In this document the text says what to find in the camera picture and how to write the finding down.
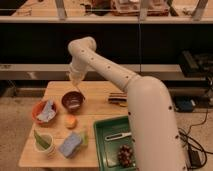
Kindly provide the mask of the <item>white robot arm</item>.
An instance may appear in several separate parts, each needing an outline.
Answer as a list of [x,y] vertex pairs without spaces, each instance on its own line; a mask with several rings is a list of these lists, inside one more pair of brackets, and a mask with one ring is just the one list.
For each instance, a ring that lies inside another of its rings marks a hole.
[[138,171],[187,171],[171,95],[165,84],[141,76],[96,53],[92,37],[68,44],[71,81],[78,85],[89,67],[127,94],[127,107]]

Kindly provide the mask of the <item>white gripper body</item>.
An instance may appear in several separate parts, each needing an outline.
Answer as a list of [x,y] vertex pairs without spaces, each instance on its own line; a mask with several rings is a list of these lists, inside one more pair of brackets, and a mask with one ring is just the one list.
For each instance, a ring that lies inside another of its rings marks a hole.
[[80,84],[80,82],[85,78],[86,71],[76,69],[73,66],[69,67],[69,79],[74,86]]

